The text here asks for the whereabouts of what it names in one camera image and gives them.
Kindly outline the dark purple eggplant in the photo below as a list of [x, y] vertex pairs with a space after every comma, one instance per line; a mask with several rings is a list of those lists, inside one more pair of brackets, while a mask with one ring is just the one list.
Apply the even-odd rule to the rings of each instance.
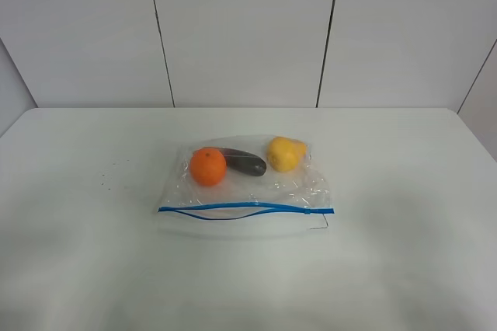
[[218, 150], [224, 156], [229, 169], [256, 177], [266, 173], [266, 162], [255, 154], [233, 148], [218, 148]]

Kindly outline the yellow pear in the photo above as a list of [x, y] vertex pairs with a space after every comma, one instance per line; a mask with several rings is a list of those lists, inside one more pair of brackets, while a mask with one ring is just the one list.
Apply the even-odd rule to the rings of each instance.
[[266, 157], [277, 172], [289, 172], [297, 168], [307, 152], [307, 145], [298, 140], [275, 137], [270, 141]]

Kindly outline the clear blue-zip plastic bag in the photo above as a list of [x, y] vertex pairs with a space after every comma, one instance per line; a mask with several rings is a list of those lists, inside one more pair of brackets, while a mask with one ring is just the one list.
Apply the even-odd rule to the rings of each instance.
[[[157, 211], [180, 222], [180, 231], [207, 235], [282, 235], [329, 227], [335, 210], [325, 177], [312, 161], [311, 145], [296, 169], [275, 171], [266, 157], [276, 135], [242, 135], [181, 144], [166, 179]], [[215, 186], [197, 184], [189, 173], [193, 153], [201, 148], [250, 152], [267, 164], [263, 176], [247, 176], [227, 167]]]

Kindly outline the orange fruit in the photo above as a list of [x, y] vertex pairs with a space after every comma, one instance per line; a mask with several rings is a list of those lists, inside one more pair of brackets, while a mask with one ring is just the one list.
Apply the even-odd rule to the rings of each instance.
[[189, 173], [201, 186], [215, 186], [225, 177], [227, 163], [220, 150], [205, 147], [196, 150], [189, 162]]

